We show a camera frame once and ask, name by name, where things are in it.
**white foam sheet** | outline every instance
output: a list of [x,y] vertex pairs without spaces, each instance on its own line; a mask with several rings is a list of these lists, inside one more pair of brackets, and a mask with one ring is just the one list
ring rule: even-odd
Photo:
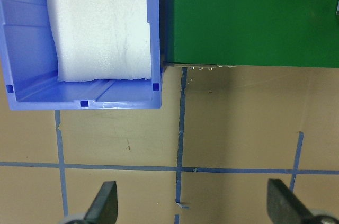
[[146,0],[47,0],[59,81],[151,78]]

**blue plastic bin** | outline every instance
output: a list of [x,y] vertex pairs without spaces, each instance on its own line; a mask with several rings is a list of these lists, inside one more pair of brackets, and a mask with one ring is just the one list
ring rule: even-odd
[[59,82],[46,0],[0,0],[0,55],[12,110],[161,106],[159,0],[147,0],[152,79]]

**green panel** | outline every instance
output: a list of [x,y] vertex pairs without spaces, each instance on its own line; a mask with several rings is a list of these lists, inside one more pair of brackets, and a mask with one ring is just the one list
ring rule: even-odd
[[167,62],[339,67],[338,0],[168,0]]

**square hole in bin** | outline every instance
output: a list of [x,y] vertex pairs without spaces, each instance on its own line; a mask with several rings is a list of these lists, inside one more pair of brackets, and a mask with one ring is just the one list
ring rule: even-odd
[[14,93],[13,85],[6,85],[6,90],[8,93]]
[[155,92],[160,91],[160,84],[159,83],[154,83],[153,84],[153,91],[155,91]]
[[88,101],[80,101],[81,107],[88,107]]

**green board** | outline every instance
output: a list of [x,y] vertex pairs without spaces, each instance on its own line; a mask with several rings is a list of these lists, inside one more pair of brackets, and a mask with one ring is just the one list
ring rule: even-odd
[[338,0],[167,0],[166,62],[339,67]]

